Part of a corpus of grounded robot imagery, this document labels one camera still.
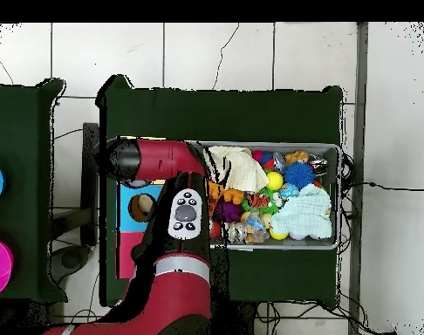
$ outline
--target red robot arm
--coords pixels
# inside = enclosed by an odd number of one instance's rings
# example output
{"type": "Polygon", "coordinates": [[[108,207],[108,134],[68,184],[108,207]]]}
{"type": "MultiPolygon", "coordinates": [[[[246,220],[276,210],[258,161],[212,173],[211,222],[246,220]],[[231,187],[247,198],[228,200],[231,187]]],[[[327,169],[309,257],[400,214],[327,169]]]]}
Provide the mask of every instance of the red robot arm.
{"type": "Polygon", "coordinates": [[[123,302],[44,335],[209,335],[209,219],[201,156],[182,141],[114,139],[100,166],[117,181],[166,180],[123,302]]]}

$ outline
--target bin of toys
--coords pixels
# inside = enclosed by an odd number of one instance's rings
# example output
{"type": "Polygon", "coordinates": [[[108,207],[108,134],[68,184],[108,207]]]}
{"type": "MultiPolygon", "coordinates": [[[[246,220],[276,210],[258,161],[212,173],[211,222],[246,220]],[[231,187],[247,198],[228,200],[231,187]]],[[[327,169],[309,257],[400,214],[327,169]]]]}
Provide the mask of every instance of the bin of toys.
{"type": "Polygon", "coordinates": [[[190,143],[208,168],[212,248],[331,250],[339,244],[337,145],[190,143]]]}

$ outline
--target red ball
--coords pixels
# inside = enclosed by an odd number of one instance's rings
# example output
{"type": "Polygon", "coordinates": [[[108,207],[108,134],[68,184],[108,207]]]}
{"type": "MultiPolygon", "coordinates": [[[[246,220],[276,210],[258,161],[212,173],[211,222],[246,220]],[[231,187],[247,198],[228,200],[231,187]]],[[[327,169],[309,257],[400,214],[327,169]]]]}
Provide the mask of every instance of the red ball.
{"type": "Polygon", "coordinates": [[[212,221],[212,224],[210,226],[209,236],[212,238],[216,238],[220,236],[221,233],[222,233],[222,226],[220,225],[220,223],[217,221],[212,221]]]}
{"type": "Polygon", "coordinates": [[[266,161],[263,164],[264,169],[269,169],[270,171],[274,171],[274,158],[271,158],[269,161],[266,161]]]}

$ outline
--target yellow ball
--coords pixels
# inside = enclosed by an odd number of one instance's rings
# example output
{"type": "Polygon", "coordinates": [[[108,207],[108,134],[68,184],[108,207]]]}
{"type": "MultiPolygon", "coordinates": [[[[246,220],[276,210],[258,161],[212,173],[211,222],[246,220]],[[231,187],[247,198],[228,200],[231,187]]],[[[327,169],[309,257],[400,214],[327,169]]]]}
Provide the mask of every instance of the yellow ball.
{"type": "Polygon", "coordinates": [[[270,183],[266,185],[266,188],[273,191],[278,191],[282,185],[284,185],[284,178],[278,172],[269,172],[267,175],[270,183]]]}
{"type": "Polygon", "coordinates": [[[283,239],[285,239],[285,237],[288,236],[288,233],[287,234],[276,234],[274,232],[274,230],[272,228],[270,228],[270,235],[272,236],[273,239],[283,240],[283,239]]]}

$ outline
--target green table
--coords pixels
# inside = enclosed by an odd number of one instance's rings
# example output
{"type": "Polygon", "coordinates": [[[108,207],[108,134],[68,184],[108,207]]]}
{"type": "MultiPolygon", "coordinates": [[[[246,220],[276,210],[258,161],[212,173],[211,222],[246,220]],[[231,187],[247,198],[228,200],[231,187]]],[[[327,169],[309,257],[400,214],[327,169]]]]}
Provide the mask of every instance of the green table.
{"type": "MultiPolygon", "coordinates": [[[[323,92],[189,92],[132,89],[112,76],[100,90],[100,132],[172,140],[317,142],[339,144],[339,87],[323,92]]],[[[114,275],[116,183],[106,180],[106,265],[101,301],[122,298],[127,280],[114,275]]],[[[212,261],[216,260],[212,251],[212,261]]],[[[337,251],[229,251],[232,300],[318,299],[334,307],[337,251]]]]}
{"type": "Polygon", "coordinates": [[[51,240],[51,108],[64,81],[35,87],[0,85],[0,240],[12,250],[14,267],[0,298],[65,301],[48,275],[51,240]]]}

